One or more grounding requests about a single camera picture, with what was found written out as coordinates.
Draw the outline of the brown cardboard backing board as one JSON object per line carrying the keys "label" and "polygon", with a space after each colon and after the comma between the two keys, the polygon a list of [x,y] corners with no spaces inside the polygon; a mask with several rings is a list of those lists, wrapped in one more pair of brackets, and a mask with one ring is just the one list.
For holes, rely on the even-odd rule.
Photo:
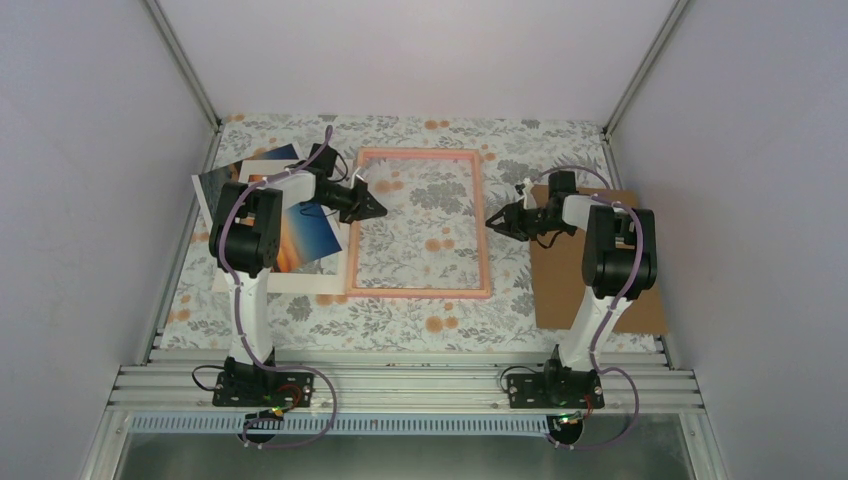
{"label": "brown cardboard backing board", "polygon": [[[530,244],[536,325],[543,329],[569,329],[586,289],[582,278],[585,232],[579,230],[572,236],[563,233],[555,238],[552,247],[546,248],[552,238],[553,234],[547,234],[541,243]],[[650,335],[669,332],[658,284],[633,301],[613,331]]]}

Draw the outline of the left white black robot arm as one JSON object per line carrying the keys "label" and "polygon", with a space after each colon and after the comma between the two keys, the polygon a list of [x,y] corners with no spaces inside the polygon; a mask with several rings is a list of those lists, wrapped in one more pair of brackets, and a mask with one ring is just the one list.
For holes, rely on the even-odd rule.
{"label": "left white black robot arm", "polygon": [[322,143],[311,156],[252,184],[226,182],[215,211],[210,253],[228,278],[234,334],[216,391],[255,405],[288,385],[290,370],[276,367],[267,315],[267,283],[285,235],[284,210],[329,208],[345,224],[380,218],[387,209],[358,176],[335,179],[337,152]]}

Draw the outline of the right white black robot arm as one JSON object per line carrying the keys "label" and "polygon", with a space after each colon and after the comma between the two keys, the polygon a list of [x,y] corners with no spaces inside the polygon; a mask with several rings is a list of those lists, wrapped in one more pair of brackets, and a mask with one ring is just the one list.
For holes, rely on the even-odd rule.
{"label": "right white black robot arm", "polygon": [[548,196],[541,206],[531,200],[533,180],[524,179],[516,187],[518,200],[485,222],[494,232],[521,242],[539,242],[544,234],[584,234],[584,295],[568,344],[555,347],[541,373],[543,397],[555,407],[567,406],[578,395],[599,395],[604,373],[599,348],[623,313],[653,288],[659,270],[654,212],[580,193],[576,172],[574,167],[545,171]]}

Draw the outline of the sunset photo print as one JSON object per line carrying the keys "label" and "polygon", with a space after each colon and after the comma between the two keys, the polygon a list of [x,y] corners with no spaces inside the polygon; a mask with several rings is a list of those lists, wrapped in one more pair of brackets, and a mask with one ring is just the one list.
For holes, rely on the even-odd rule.
{"label": "sunset photo print", "polygon": [[339,228],[329,210],[314,202],[318,186],[317,176],[304,172],[265,186],[282,193],[280,242],[273,272],[291,273],[343,250]]}

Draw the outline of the pink wooden picture frame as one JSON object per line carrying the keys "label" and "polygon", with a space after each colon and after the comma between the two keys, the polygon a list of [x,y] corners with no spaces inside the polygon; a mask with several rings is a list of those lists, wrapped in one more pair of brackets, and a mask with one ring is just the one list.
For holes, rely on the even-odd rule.
{"label": "pink wooden picture frame", "polygon": [[352,225],[348,295],[491,297],[478,151],[363,147],[355,166],[388,215]]}

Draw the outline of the white photo mat board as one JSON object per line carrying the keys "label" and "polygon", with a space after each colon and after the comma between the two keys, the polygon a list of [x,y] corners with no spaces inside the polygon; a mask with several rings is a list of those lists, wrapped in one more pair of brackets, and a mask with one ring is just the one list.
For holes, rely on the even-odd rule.
{"label": "white photo mat board", "polygon": [[[248,181],[251,175],[271,176],[297,163],[297,160],[243,160],[239,170],[239,180]],[[345,291],[345,279],[348,259],[350,227],[329,218],[330,226],[337,234],[342,247],[340,252],[324,257],[320,264],[329,267],[332,272],[271,272],[268,275],[267,292],[280,294],[305,295],[342,295]]]}

